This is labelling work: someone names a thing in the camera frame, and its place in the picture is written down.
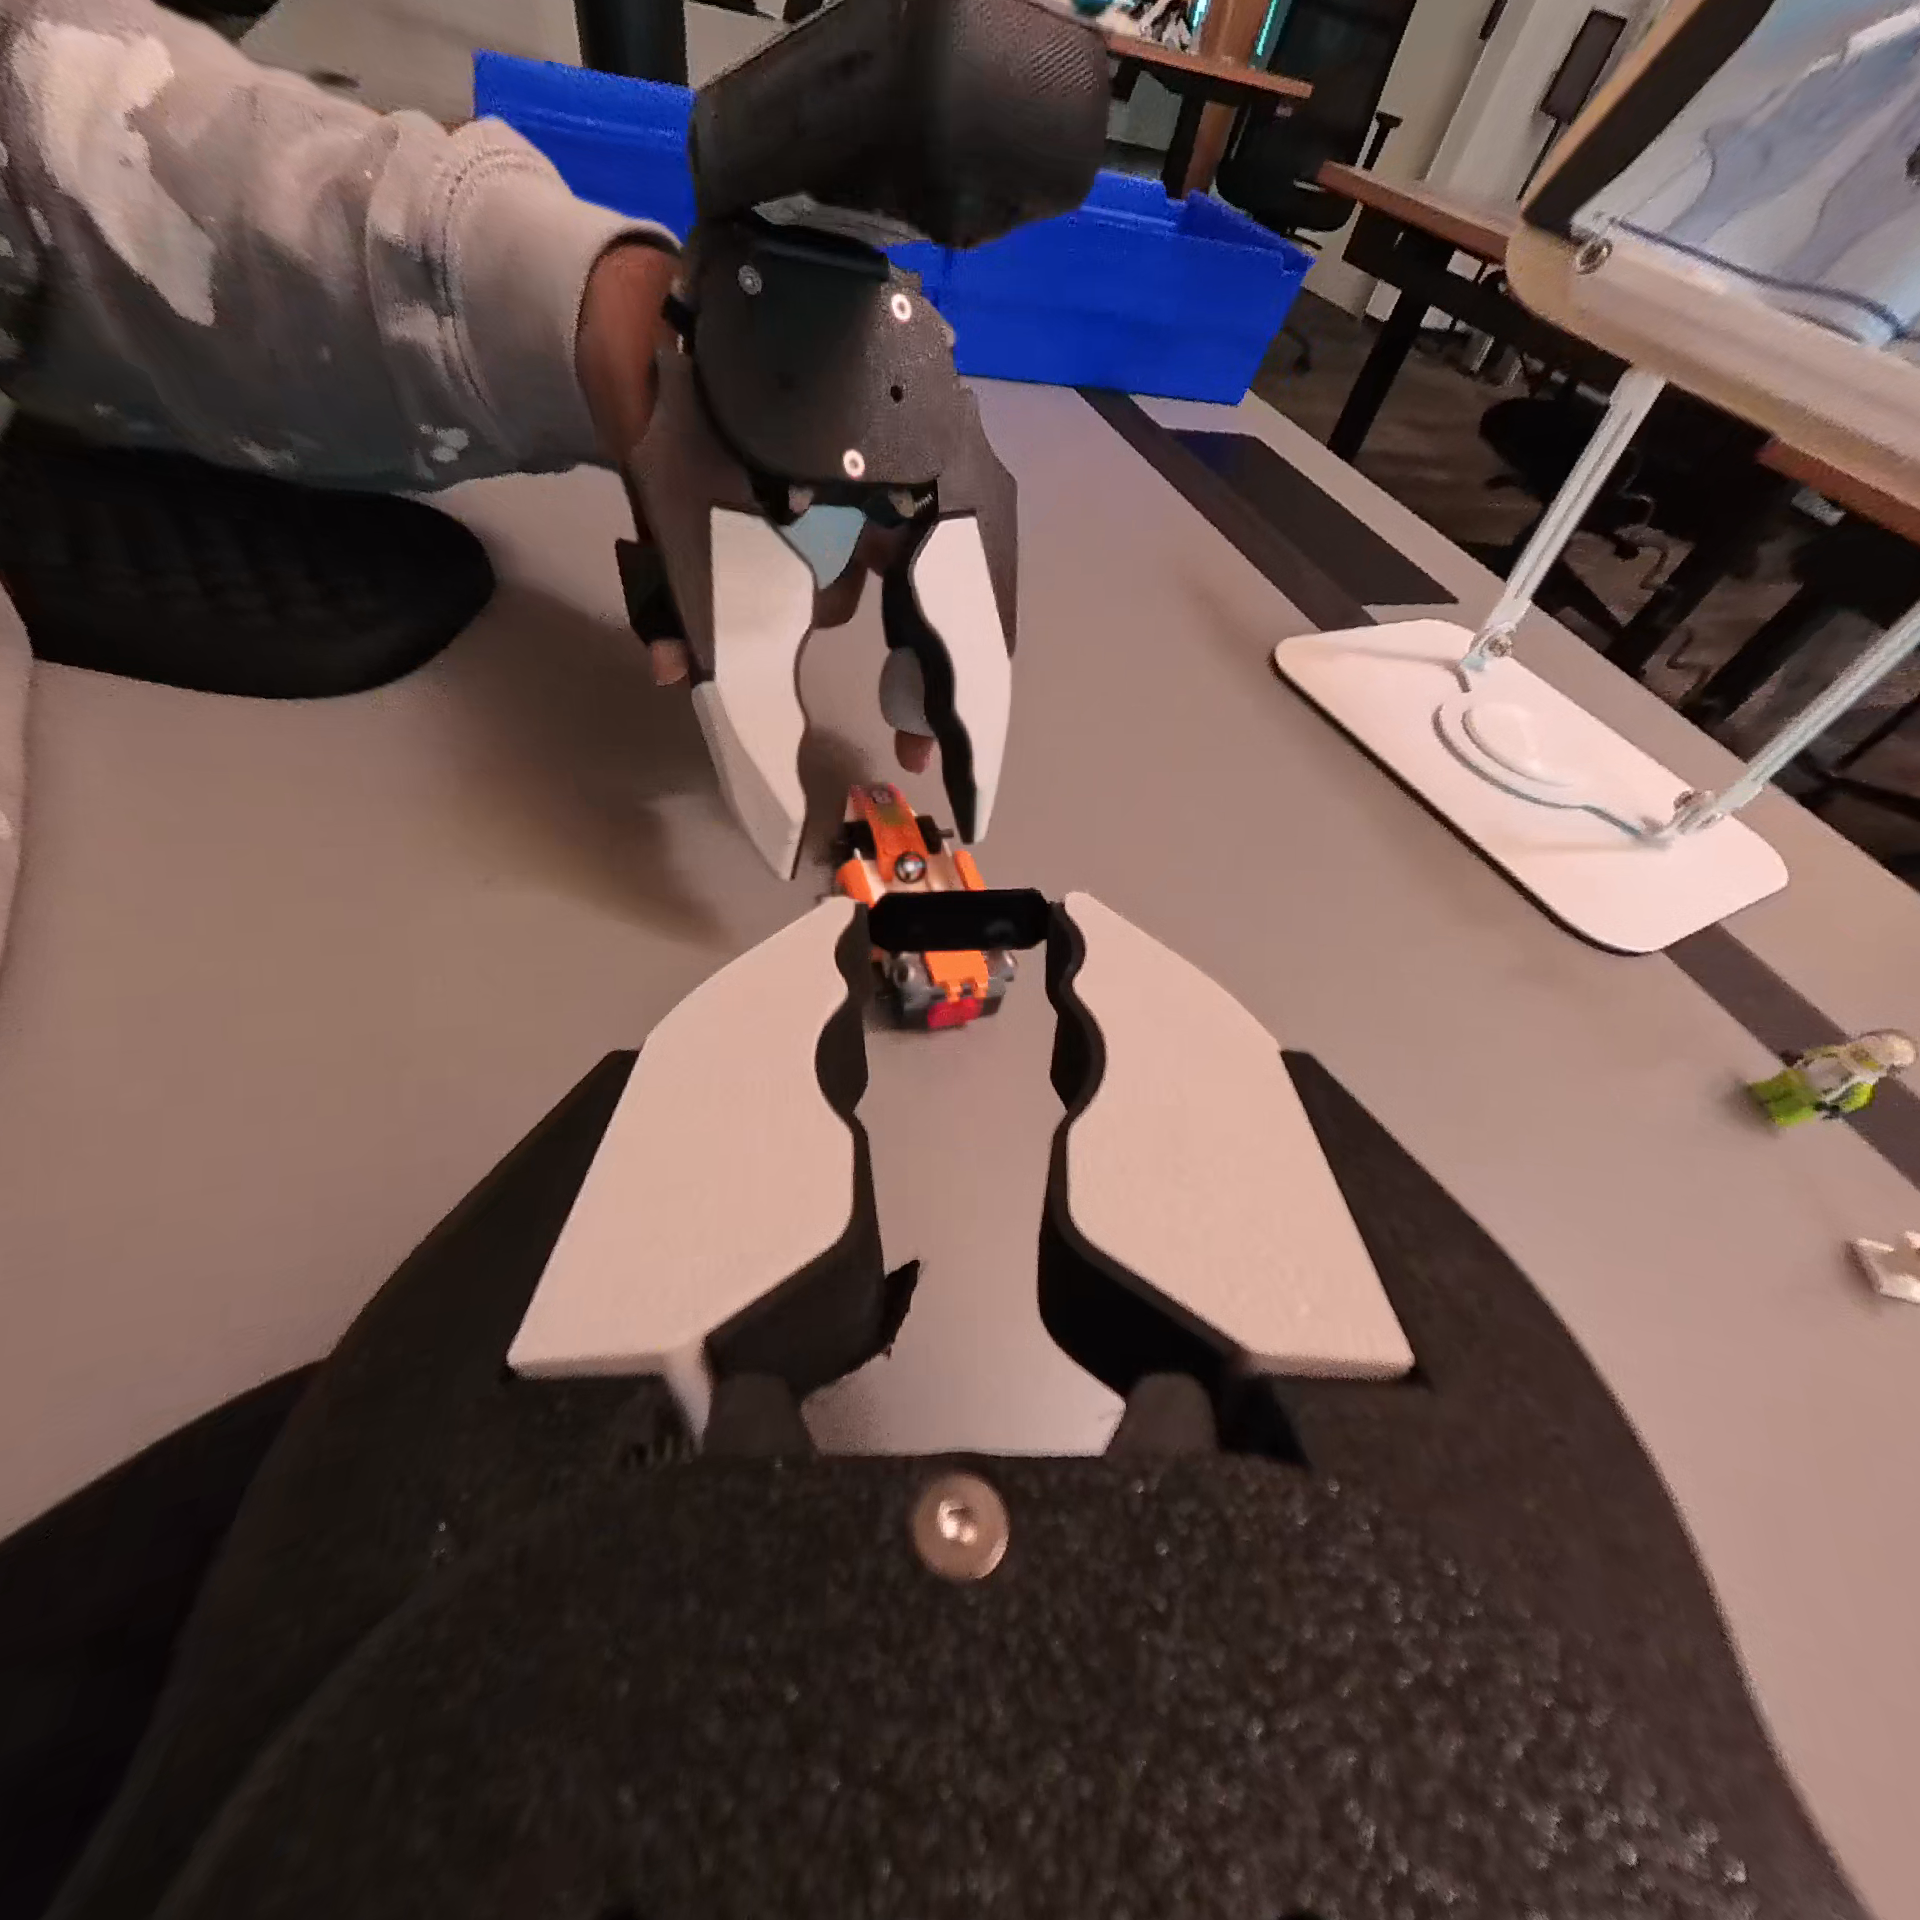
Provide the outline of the green minifigure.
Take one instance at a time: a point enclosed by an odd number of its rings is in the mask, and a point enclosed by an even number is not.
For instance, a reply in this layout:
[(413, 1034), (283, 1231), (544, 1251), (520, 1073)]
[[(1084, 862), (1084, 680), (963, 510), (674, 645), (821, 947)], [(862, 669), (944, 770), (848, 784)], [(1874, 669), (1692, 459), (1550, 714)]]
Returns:
[(1747, 1100), (1775, 1126), (1811, 1118), (1847, 1118), (1874, 1106), (1883, 1081), (1918, 1064), (1918, 1040), (1901, 1026), (1877, 1026), (1857, 1039), (1816, 1045), (1775, 1074), (1747, 1081)]

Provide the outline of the white book stand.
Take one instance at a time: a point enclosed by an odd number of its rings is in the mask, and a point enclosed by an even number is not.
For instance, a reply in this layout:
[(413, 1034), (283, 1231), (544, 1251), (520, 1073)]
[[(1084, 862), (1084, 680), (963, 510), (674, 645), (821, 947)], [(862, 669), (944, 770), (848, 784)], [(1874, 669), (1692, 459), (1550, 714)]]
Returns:
[(1648, 212), (1524, 222), (1506, 276), (1539, 320), (1624, 363), (1596, 437), (1476, 632), (1390, 622), (1286, 639), (1274, 675), (1521, 884), (1612, 952), (1660, 952), (1785, 887), (1785, 859), (1742, 804), (1918, 652), (1906, 611), (1735, 781), (1681, 789), (1627, 736), (1516, 659), (1548, 565), (1662, 388), (1680, 384), (1775, 437), (1918, 506), (1918, 212), (1816, 212), (1776, 201), (1685, 236)]

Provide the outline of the black office chair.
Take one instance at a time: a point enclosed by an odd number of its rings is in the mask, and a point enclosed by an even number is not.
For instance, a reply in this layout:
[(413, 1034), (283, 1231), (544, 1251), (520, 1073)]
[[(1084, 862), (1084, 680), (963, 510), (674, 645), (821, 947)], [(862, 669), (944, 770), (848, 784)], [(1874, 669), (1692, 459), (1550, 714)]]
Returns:
[(1328, 161), (1357, 161), (1378, 127), (1382, 92), (1415, 3), (1273, 3), (1255, 64), (1308, 86), (1288, 111), (1237, 107), (1216, 190), (1265, 229), (1308, 246), (1352, 203), (1321, 183)]

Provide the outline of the instruction booklet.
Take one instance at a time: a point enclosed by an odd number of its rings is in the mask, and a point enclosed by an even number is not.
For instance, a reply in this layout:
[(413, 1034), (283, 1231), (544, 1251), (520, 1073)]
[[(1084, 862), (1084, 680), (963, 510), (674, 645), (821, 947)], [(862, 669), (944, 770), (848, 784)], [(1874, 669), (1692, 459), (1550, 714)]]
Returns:
[(1918, 359), (1918, 3), (1698, 3), (1532, 212)]

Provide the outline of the person's left hand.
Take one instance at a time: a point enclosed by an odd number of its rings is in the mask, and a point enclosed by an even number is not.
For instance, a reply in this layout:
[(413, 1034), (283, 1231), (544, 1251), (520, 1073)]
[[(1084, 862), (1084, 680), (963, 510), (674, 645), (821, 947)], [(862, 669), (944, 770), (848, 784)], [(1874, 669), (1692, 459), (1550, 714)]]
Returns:
[(595, 428), (598, 463), (613, 471), (631, 510), (633, 556), (657, 561), (637, 485), (628, 476), (657, 405), (665, 303), (680, 256), (645, 236), (613, 242), (588, 271), (572, 332), (572, 368)]

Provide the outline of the blue storage bin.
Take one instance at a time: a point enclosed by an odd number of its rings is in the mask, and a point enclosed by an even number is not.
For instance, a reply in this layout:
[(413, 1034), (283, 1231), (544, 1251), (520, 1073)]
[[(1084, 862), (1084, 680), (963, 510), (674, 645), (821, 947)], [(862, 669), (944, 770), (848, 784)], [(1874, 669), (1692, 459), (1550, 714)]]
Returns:
[[(521, 132), (588, 203), (688, 236), (693, 89), (499, 52), (470, 56), (475, 116)], [(885, 251), (953, 330), (963, 377), (1237, 405), (1282, 332), (1308, 251), (1216, 201), (1099, 174), (1084, 203), (972, 251)]]

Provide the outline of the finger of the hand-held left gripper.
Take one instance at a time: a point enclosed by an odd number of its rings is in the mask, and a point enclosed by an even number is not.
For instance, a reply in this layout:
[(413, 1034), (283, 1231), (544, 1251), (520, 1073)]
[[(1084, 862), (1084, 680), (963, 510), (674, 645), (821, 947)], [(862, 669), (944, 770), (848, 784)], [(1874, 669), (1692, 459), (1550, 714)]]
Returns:
[(928, 526), (882, 578), (882, 639), (918, 669), (946, 806), (978, 843), (995, 822), (1015, 702), (1011, 639), (978, 526)]
[(819, 581), (756, 513), (708, 513), (708, 670), (693, 689), (703, 740), (767, 868), (793, 877), (809, 824), (801, 659)]

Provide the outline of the black textured pad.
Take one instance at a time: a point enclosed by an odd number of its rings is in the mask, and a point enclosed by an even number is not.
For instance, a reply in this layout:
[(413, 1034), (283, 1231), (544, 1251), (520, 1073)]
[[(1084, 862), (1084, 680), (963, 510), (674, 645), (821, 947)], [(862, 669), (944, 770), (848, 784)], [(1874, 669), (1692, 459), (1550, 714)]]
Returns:
[(33, 661), (262, 702), (395, 684), (460, 639), (496, 573), (455, 514), (43, 420), (3, 435), (3, 594)]

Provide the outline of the orange white lego car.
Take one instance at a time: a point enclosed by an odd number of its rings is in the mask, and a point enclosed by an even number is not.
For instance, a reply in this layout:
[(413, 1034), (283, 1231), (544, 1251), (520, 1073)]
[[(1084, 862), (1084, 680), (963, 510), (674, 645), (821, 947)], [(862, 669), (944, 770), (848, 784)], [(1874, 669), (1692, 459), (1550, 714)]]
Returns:
[(832, 883), (875, 918), (875, 990), (899, 1026), (941, 1034), (1000, 1009), (1017, 957), (988, 939), (972, 850), (897, 784), (848, 788)]

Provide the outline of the wooden desk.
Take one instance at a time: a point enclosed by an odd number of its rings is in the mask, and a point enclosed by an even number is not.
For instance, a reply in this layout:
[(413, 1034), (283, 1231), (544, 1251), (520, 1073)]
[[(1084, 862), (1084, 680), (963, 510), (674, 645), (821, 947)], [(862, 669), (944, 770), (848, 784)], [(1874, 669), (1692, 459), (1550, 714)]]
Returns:
[(1357, 207), (1346, 262), (1395, 291), (1331, 428), (1332, 459), (1357, 463), (1427, 315), (1462, 322), (1512, 349), (1554, 355), (1568, 345), (1568, 337), (1532, 315), (1506, 280), (1516, 207), (1472, 203), (1446, 185), (1389, 180), (1340, 159), (1328, 159), (1317, 183)]
[(1312, 86), (1244, 61), (1204, 56), (1190, 52), (1171, 52), (1166, 44), (1139, 34), (1117, 34), (1117, 26), (1095, 26), (1109, 52), (1109, 92), (1117, 104), (1125, 104), (1144, 74), (1179, 98), (1174, 120), (1171, 147), (1165, 153), (1165, 192), (1184, 201), (1187, 192), (1208, 192), (1218, 161), (1199, 161), (1201, 120), (1212, 107), (1244, 107), (1257, 124), (1279, 111), (1296, 111), (1308, 101)]

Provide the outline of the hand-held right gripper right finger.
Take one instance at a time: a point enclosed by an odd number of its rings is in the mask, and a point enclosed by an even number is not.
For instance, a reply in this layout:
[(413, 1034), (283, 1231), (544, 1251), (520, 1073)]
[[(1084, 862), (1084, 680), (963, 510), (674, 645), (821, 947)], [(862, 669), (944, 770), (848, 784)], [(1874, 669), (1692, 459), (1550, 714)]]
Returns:
[(1415, 1350), (1282, 1045), (1093, 896), (1052, 910), (1039, 1309), (1105, 1387), (1404, 1381)]

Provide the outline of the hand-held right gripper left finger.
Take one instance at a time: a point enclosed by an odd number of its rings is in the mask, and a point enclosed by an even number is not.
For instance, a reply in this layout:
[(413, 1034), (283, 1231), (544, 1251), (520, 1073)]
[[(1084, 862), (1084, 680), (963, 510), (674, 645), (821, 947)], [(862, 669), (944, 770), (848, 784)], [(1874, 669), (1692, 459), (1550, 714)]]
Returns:
[(868, 916), (827, 898), (645, 1039), (511, 1336), (521, 1381), (825, 1387), (885, 1334)]

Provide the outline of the person's left forearm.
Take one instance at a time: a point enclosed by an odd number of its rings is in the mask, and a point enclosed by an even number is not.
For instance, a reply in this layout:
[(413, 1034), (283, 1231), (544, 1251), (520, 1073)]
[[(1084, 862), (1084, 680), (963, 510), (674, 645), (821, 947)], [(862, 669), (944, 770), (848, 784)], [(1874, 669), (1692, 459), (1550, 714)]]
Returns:
[(256, 64), (156, 3), (3, 3), (3, 407), (304, 485), (598, 460), (590, 264), (654, 222), (496, 120)]

